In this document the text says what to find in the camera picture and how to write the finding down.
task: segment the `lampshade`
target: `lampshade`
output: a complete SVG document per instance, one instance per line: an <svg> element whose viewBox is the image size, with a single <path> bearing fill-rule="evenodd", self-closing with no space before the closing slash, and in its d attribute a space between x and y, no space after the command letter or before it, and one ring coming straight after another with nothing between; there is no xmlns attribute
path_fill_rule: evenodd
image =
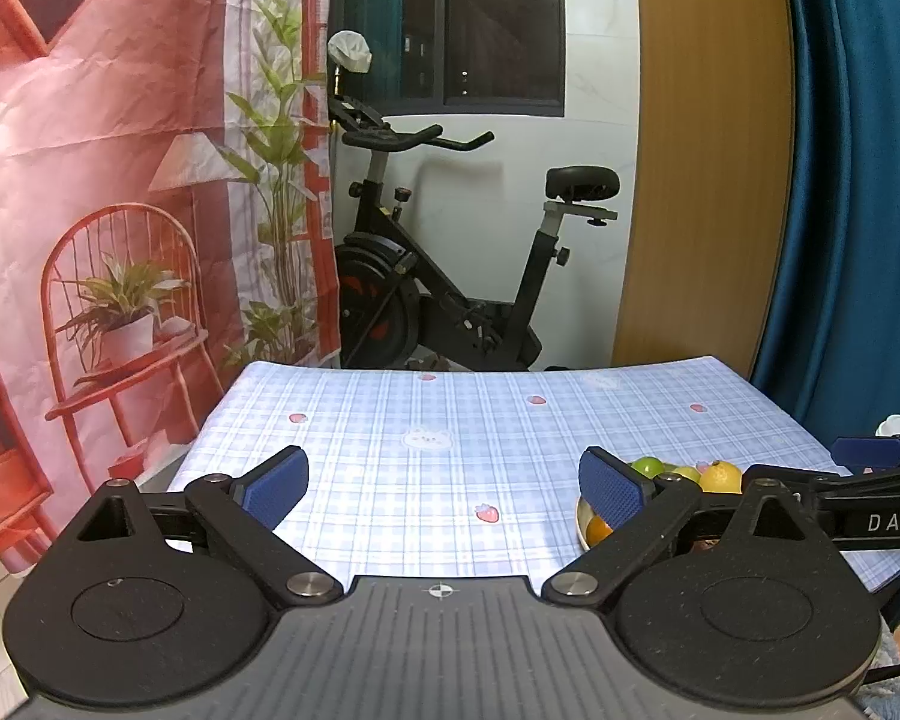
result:
<svg viewBox="0 0 900 720"><path fill-rule="evenodd" d="M173 138L149 190L176 189L240 177L240 172L221 157L205 133L184 132Z"/></svg>

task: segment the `blue curtain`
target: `blue curtain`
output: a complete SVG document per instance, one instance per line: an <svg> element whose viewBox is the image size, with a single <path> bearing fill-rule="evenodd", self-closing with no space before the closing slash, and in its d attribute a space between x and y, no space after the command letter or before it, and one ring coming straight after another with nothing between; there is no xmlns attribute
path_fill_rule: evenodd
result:
<svg viewBox="0 0 900 720"><path fill-rule="evenodd" d="M343 0L343 28L360 32L373 53L362 79L364 100L399 100L403 63L403 0Z"/></svg>
<svg viewBox="0 0 900 720"><path fill-rule="evenodd" d="M900 413L900 0L791 0L793 184L752 381L824 446Z"/></svg>

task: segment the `plaid tablecloth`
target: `plaid tablecloth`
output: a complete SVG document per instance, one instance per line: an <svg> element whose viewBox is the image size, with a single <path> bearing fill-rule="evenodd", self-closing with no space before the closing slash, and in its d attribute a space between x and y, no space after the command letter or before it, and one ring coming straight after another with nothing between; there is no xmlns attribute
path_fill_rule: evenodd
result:
<svg viewBox="0 0 900 720"><path fill-rule="evenodd" d="M715 459L836 471L759 391L707 357L547 373L318 370L255 362L203 426L173 490L240 476L286 445L310 489L276 529L343 586L356 574L527 574L535 589L581 552L577 464ZM900 552L845 553L869 589Z"/></svg>

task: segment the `blue gripper pad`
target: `blue gripper pad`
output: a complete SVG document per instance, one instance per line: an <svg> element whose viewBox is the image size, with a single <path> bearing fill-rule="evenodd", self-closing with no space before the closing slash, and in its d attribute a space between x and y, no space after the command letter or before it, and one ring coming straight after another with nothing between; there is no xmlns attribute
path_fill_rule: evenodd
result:
<svg viewBox="0 0 900 720"><path fill-rule="evenodd" d="M307 453L288 446L235 480L233 497L272 531L307 493L309 483Z"/></svg>
<svg viewBox="0 0 900 720"><path fill-rule="evenodd" d="M838 466L856 473L863 469L895 469L900 466L900 439L895 436L837 439L830 447L830 456Z"/></svg>
<svg viewBox="0 0 900 720"><path fill-rule="evenodd" d="M581 455L578 478L583 500L613 530L639 514L655 494L650 479L598 446Z"/></svg>

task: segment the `wrinkled fabric backdrop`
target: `wrinkled fabric backdrop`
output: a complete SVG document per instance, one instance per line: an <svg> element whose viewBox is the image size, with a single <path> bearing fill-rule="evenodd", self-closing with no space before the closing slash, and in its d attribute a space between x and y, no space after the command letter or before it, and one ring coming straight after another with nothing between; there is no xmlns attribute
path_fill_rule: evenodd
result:
<svg viewBox="0 0 900 720"><path fill-rule="evenodd" d="M0 0L10 571L179 457L248 362L338 350L327 2ZM92 299L118 287L150 298L122 335Z"/></svg>

